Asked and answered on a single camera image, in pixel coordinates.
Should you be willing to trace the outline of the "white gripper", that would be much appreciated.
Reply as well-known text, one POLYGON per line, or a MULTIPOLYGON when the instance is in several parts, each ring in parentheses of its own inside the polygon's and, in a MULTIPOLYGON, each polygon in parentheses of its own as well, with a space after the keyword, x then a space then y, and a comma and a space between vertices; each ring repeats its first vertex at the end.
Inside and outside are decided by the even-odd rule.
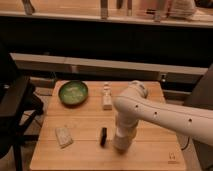
POLYGON ((124 127, 121 125, 118 125, 116 127, 116 133, 115 135, 119 138, 127 138, 128 140, 133 140, 137 134, 137 129, 135 126, 133 127, 124 127))

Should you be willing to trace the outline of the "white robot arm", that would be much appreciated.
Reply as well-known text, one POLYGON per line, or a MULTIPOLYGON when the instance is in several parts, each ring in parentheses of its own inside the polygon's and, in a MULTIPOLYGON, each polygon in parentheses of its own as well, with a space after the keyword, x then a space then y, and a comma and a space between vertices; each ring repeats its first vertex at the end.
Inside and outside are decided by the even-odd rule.
POLYGON ((132 81, 114 100, 116 132, 114 144, 126 150, 132 144, 140 120, 188 135, 213 146, 213 110, 155 102, 147 99, 148 90, 132 81))

